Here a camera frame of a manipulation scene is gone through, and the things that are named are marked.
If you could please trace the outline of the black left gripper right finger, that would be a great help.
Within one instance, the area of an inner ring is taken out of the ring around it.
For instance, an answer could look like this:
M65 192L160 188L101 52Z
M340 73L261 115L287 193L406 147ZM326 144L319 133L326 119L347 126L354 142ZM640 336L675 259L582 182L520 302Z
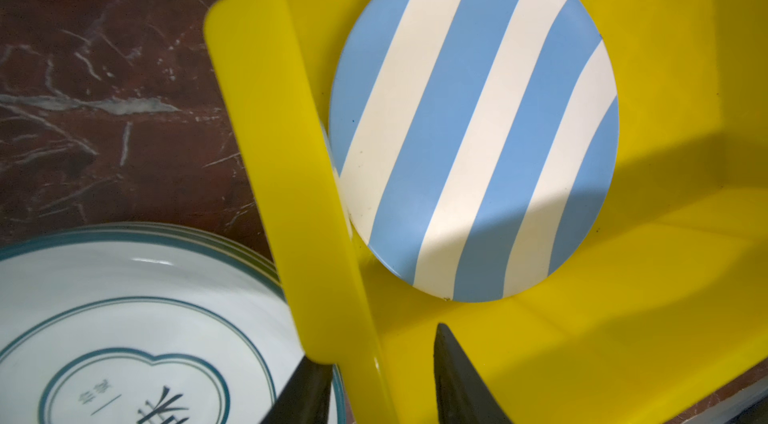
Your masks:
M513 423L447 324L437 325L433 360L440 424Z

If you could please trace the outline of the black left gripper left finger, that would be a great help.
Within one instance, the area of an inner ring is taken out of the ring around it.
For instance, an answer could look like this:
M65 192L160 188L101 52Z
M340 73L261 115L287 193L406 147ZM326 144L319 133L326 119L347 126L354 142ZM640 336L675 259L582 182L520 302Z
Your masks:
M304 356L262 424L326 424L329 419L332 366Z

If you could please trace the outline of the yellow plastic bin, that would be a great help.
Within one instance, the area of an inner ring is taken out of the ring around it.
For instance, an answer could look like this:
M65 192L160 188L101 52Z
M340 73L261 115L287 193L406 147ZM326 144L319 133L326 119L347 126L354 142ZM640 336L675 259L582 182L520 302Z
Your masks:
M438 419L447 324L516 423L662 423L767 356L767 0L580 0L613 68L618 150L576 251L460 302L357 234L330 151L334 78L370 0L220 0L206 42L305 353L362 423Z

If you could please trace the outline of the blue striped plate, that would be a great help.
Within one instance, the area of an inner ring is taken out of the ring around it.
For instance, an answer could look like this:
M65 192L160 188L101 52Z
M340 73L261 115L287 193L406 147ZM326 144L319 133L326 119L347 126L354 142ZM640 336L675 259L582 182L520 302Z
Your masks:
M553 274L596 222L616 81L580 0L370 0L329 114L357 234L433 296L487 302Z

